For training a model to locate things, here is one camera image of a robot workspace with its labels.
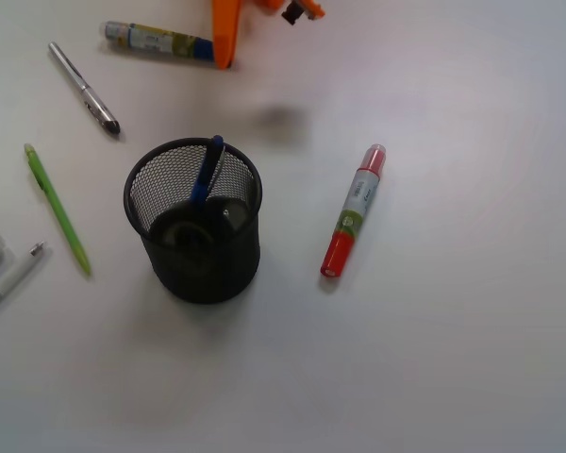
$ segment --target marker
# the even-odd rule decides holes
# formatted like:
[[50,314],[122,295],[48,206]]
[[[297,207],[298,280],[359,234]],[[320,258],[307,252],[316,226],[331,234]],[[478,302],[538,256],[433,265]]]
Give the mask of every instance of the marker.
[[40,260],[44,252],[44,243],[34,245],[29,253],[21,257],[12,267],[7,269],[6,273],[0,277],[0,302],[7,293],[12,290],[25,277],[25,274],[34,267]]
[[341,275],[374,198],[385,161],[386,148],[381,144],[374,144],[365,154],[346,196],[340,219],[321,266],[321,274],[325,277]]
[[144,50],[183,59],[214,61],[212,42],[195,36],[114,21],[102,23],[100,31],[108,41],[126,49]]
[[90,275],[92,273],[91,270],[91,263],[86,256],[86,252],[84,251],[84,247],[82,243],[77,238],[75,234],[74,227],[72,223],[69,221],[67,214],[65,213],[65,209],[63,205],[60,204],[60,200],[58,199],[57,192],[55,192],[55,188],[53,187],[50,179],[48,178],[48,174],[44,170],[42,166],[42,162],[36,153],[34,147],[26,143],[25,144],[25,155],[27,156],[27,163],[29,164],[29,168],[31,169],[31,173],[34,174],[36,177],[36,181],[38,181],[38,185],[40,189],[46,194],[46,198],[48,199],[48,203],[50,203],[50,207],[53,209],[55,213],[55,217],[57,217],[58,224],[60,225],[61,229],[63,230],[63,234],[65,234],[65,238],[69,243],[69,246],[74,252],[75,259],[79,262],[82,270],[86,273],[86,275]]

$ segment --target black cap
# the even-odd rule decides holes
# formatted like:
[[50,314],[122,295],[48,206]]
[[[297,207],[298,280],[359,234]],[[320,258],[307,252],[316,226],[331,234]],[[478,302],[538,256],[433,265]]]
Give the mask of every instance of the black cap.
[[295,21],[297,21],[302,14],[304,14],[304,9],[295,3],[295,1],[292,1],[285,12],[281,15],[287,22],[294,25]]
[[105,121],[103,126],[109,133],[113,135],[118,135],[120,133],[120,124],[117,121]]

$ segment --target label on marker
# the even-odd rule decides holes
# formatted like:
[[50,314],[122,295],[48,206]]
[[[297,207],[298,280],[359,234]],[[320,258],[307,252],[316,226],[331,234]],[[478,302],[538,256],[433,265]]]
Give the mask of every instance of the label on marker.
[[144,25],[130,25],[129,45],[134,49],[172,54],[174,33]]
[[341,209],[336,232],[348,233],[354,239],[357,238],[378,184],[379,177],[375,173],[368,170],[357,171]]

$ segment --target silver pen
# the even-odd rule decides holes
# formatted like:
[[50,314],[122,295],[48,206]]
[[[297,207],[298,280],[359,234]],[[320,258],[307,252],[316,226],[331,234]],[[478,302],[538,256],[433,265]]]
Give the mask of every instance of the silver pen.
[[69,78],[75,83],[79,92],[82,96],[84,104],[88,110],[91,111],[92,116],[99,122],[99,124],[105,128],[111,134],[117,135],[120,133],[120,124],[117,122],[113,114],[109,111],[107,106],[103,104],[101,98],[98,97],[96,92],[91,88],[91,86],[86,83],[82,74],[80,74],[75,66],[69,61],[63,51],[60,50],[56,42],[51,42],[48,44],[48,48],[51,53],[55,56],[58,63],[65,70]]

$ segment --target red marker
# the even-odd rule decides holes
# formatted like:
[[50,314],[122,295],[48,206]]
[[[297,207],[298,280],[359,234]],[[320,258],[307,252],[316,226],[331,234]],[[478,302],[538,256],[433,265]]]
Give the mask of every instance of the red marker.
[[352,246],[365,219],[375,189],[379,184],[381,171],[386,161],[386,148],[374,144],[357,170],[346,202],[341,209],[340,219],[333,232],[331,244],[321,266],[321,274],[325,277],[339,277],[343,266],[350,256]]

